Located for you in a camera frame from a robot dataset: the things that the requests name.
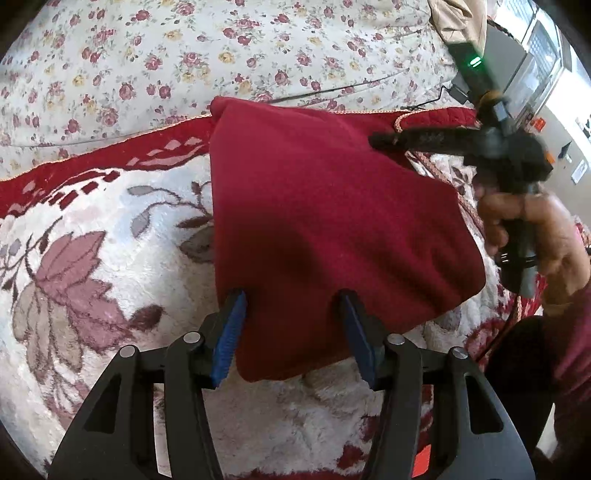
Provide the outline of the person's right hand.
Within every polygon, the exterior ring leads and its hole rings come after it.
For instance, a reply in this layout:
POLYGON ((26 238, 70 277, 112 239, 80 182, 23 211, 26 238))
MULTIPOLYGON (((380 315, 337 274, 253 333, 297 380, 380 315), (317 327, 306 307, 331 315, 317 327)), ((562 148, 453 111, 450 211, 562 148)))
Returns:
POLYGON ((487 252, 494 256, 508 244, 505 222, 523 220, 532 226, 538 270, 547 281, 544 314, 558 317, 565 313, 590 281, 590 259, 569 211, 549 192, 512 195, 480 181, 474 189, 487 252))

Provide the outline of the red sleeve forearm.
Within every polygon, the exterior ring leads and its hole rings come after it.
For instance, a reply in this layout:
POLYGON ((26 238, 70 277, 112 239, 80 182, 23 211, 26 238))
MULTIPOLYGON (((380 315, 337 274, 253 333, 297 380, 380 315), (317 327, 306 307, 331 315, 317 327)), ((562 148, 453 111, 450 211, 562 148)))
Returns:
POLYGON ((568 225, 568 249, 543 293, 546 339, 555 357, 555 433, 559 458, 590 459, 590 257, 568 225))

